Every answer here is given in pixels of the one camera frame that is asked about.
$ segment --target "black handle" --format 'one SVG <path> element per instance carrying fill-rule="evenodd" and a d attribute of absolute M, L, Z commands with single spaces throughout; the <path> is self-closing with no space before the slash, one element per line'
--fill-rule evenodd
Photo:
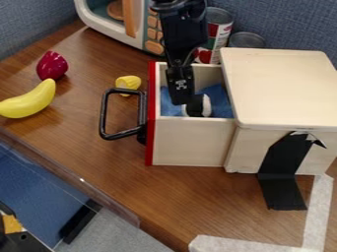
<path fill-rule="evenodd" d="M 137 127 L 133 129 L 124 130 L 114 134 L 107 134 L 105 132 L 106 114 L 108 97 L 111 94 L 126 94 L 137 95 L 138 99 L 138 122 Z M 126 90 L 126 89 L 110 89 L 102 96 L 101 100 L 101 117 L 100 117 L 100 135 L 105 140 L 117 140 L 138 134 L 138 141 L 145 144 L 145 125 L 146 125 L 146 94 L 140 91 Z"/>

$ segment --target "wooden box lid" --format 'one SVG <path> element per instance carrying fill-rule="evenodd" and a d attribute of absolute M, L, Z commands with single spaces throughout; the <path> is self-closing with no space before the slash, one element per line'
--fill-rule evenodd
<path fill-rule="evenodd" d="M 238 126 L 337 131 L 337 72 L 320 51 L 222 48 Z"/>

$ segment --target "toy banana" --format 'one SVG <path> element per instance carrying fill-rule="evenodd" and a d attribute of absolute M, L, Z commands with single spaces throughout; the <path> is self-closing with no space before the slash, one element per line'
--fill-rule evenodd
<path fill-rule="evenodd" d="M 32 91 L 0 102 L 0 115 L 22 118 L 33 115 L 50 105 L 56 91 L 55 81 L 46 79 Z"/>

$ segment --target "microwave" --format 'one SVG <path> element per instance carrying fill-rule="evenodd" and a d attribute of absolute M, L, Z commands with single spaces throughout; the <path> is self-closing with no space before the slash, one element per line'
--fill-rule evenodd
<path fill-rule="evenodd" d="M 164 55 L 162 25 L 150 0 L 75 0 L 90 28 L 147 52 Z"/>

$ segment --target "can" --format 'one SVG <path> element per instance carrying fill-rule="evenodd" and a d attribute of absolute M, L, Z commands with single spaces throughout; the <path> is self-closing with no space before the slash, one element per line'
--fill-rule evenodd
<path fill-rule="evenodd" d="M 227 45 L 233 27 L 233 16 L 228 11 L 207 7 L 208 41 L 195 51 L 195 61 L 206 64 L 220 63 L 220 48 Z"/>
<path fill-rule="evenodd" d="M 256 33 L 240 31 L 231 35 L 229 47 L 265 48 L 266 41 Z"/>

